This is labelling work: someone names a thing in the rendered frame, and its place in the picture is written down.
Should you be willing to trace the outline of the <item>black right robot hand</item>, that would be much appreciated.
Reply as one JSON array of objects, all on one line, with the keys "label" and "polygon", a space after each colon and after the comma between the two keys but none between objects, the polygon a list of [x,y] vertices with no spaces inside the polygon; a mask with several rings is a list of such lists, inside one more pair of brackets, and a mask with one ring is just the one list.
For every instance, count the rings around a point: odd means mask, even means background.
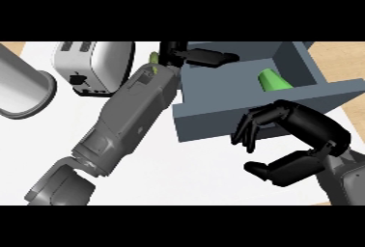
[{"label": "black right robot hand", "polygon": [[240,143],[246,153],[254,152],[256,134],[265,124],[277,124],[311,146],[310,150],[293,151],[268,164],[254,161],[243,164],[246,172],[285,187],[324,170],[326,156],[338,157],[348,148],[350,133],[317,111],[293,101],[277,99],[248,111],[230,134],[230,144]]}]

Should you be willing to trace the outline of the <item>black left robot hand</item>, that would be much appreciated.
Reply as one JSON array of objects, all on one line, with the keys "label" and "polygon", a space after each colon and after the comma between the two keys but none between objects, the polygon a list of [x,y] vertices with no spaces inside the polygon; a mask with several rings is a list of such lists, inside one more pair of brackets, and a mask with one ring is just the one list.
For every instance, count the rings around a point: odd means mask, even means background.
[{"label": "black left robot hand", "polygon": [[205,68],[218,68],[221,65],[237,62],[239,56],[200,48],[187,49],[186,41],[159,42],[157,64],[180,68],[183,64]]}]

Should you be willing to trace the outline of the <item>blue-grey open drawer box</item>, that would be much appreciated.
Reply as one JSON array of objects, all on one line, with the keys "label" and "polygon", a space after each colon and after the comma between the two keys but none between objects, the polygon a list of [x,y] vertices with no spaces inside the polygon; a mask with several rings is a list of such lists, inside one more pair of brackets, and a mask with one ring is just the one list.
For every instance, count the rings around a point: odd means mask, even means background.
[{"label": "blue-grey open drawer box", "polygon": [[190,41],[187,48],[233,53],[239,61],[215,69],[183,65],[181,102],[243,99],[261,91],[258,74],[273,69],[293,88],[314,85],[324,78],[307,49],[311,41]]}]

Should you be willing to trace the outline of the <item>green cup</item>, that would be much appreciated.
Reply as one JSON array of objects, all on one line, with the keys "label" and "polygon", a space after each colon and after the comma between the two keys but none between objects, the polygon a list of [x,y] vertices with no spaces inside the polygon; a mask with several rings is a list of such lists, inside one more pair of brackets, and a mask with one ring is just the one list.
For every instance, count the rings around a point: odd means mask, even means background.
[{"label": "green cup", "polygon": [[292,85],[273,69],[264,69],[258,74],[258,81],[265,92],[292,89]]}]

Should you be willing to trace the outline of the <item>blue-grey drawer front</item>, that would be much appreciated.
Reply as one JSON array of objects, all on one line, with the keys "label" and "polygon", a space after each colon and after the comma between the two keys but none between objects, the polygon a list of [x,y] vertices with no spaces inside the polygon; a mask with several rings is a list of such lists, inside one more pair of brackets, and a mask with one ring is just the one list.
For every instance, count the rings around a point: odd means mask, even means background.
[{"label": "blue-grey drawer front", "polygon": [[212,102],[199,100],[196,103],[172,105],[174,124],[178,141],[193,141],[228,135],[236,128],[242,115],[251,108],[286,99],[326,114],[353,98],[365,93],[365,80],[353,79],[333,83],[317,83],[298,88],[264,92],[243,99],[222,98]]}]

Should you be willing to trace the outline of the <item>white toaster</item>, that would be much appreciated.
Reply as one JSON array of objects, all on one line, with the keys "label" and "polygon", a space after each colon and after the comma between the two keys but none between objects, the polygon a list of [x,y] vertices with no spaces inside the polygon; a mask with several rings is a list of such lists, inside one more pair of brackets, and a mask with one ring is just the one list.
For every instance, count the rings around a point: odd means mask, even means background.
[{"label": "white toaster", "polygon": [[128,79],[134,53],[132,41],[61,41],[53,67],[73,93],[110,97]]}]

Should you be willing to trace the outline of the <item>grey round container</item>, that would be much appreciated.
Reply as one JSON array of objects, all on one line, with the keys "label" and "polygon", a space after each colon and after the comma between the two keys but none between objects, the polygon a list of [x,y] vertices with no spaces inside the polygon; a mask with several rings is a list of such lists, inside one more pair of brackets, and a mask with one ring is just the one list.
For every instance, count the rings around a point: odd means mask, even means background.
[{"label": "grey round container", "polygon": [[56,91],[53,75],[36,70],[0,44],[0,116],[29,118],[48,106]]}]

